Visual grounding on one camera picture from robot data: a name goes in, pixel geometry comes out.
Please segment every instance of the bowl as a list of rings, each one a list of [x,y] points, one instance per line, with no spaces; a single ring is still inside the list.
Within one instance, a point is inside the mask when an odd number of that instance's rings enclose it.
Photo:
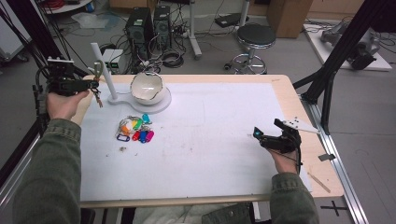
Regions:
[[[163,79],[154,72],[137,74],[131,82],[131,94],[142,105],[155,105],[166,94]]]

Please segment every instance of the sleeve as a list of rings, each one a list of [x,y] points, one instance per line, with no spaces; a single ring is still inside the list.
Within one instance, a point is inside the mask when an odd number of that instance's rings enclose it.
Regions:
[[[270,210],[273,224],[319,223],[314,199],[298,175],[278,174],[272,181]]]
[[[49,122],[15,193],[13,223],[80,222],[80,135],[72,121]]]

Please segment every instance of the computer tower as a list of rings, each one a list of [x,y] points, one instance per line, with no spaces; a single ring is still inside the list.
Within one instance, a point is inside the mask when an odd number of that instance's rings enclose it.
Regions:
[[[172,48],[171,8],[169,6],[156,6],[154,11],[154,32],[157,35],[157,49]]]
[[[134,7],[125,30],[131,47],[137,51],[139,57],[143,60],[150,59],[154,48],[154,29],[149,8]]]

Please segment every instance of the hand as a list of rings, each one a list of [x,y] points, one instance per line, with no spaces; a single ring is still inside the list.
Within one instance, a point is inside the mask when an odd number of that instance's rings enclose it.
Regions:
[[[76,115],[78,103],[89,94],[88,91],[79,92],[73,96],[62,96],[50,92],[47,96],[47,111],[51,119],[68,119]]]
[[[274,159],[275,167],[278,173],[294,173],[297,174],[297,151],[294,150],[289,153],[280,154],[280,152],[268,149]]]

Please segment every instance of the stool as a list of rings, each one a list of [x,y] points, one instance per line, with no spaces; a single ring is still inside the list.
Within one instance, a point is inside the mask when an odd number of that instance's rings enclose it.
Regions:
[[[229,70],[233,67],[236,74],[267,74],[265,62],[259,56],[254,55],[254,51],[268,49],[275,44],[276,35],[271,27],[247,24],[238,29],[237,39],[248,49],[248,53],[234,57],[230,63],[224,65],[224,69]]]

